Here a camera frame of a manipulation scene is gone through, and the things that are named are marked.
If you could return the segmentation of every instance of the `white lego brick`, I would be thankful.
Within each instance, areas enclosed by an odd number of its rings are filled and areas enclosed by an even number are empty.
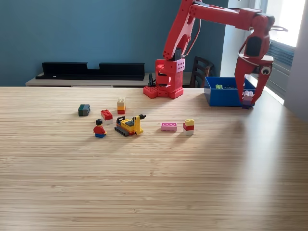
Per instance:
[[[184,132],[184,135],[185,135],[185,136],[192,136],[194,130],[186,131],[185,129],[183,129],[183,132]]]
[[[109,124],[112,124],[112,123],[113,123],[113,120],[112,120],[112,119],[104,120],[103,117],[102,117],[102,121],[103,121],[103,125],[109,125]]]

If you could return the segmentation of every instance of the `lego excavator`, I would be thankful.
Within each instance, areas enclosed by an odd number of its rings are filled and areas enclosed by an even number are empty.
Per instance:
[[[140,126],[140,121],[145,119],[146,115],[138,115],[133,117],[133,119],[125,119],[125,116],[119,117],[116,120],[116,127],[115,130],[122,134],[123,136],[130,136],[130,135],[139,135],[143,133],[143,129]]]
[[[199,30],[187,52],[188,43],[195,19],[199,19]],[[227,9],[208,5],[202,0],[182,0],[178,15],[169,33],[164,59],[155,62],[156,86],[143,89],[144,94],[150,98],[169,97],[175,99],[183,94],[183,71],[185,57],[194,45],[201,28],[201,20],[235,26],[238,29],[252,31],[239,50],[235,69],[235,81],[240,101],[243,101],[244,80],[246,74],[258,74],[258,84],[251,104],[254,104],[262,94],[268,81],[273,64],[273,57],[265,55],[270,47],[269,31],[286,29],[274,26],[275,18],[263,14],[261,10]]]

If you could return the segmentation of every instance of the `blue wall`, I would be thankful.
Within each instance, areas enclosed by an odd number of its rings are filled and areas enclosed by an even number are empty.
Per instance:
[[[153,72],[179,5],[180,0],[0,0],[0,85],[24,86],[45,61],[89,62],[89,68],[138,62]],[[203,22],[185,71],[198,55],[219,74],[224,28]]]

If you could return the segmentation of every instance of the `black tray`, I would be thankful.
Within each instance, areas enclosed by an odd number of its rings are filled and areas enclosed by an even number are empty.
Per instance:
[[[36,79],[135,80],[143,81],[144,64],[100,63],[100,69],[88,69],[87,63],[42,63],[44,74]]]

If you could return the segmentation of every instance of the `wooden chair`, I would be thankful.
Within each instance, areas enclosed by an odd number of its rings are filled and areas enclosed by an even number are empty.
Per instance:
[[[201,57],[195,57],[192,69],[192,77],[190,88],[203,88],[205,84],[205,77],[210,75],[214,65]]]

